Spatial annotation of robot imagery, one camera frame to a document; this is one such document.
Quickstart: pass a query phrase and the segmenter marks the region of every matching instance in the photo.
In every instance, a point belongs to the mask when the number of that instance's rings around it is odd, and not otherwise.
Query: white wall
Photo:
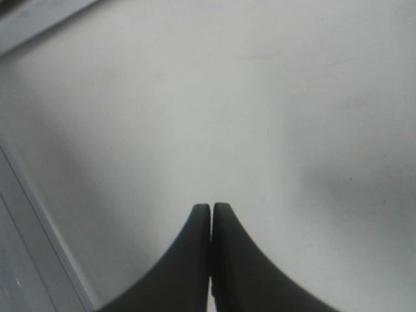
[[[344,311],[413,311],[416,4],[102,1],[3,57],[0,130],[98,307],[196,202]]]

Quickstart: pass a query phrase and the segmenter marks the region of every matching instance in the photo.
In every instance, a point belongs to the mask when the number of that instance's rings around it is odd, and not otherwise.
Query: black curved object
[[[99,312],[206,311],[210,221],[209,206],[195,205],[156,265]]]
[[[227,203],[214,207],[212,294],[218,312],[335,312],[270,262]]]

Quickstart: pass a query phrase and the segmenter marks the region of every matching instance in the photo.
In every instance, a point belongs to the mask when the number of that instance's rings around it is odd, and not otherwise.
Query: black plastic part
[[[183,229],[157,264],[99,312],[202,312],[209,284],[208,205],[195,205]]]
[[[226,203],[214,207],[211,248],[218,312],[335,312],[275,267]]]

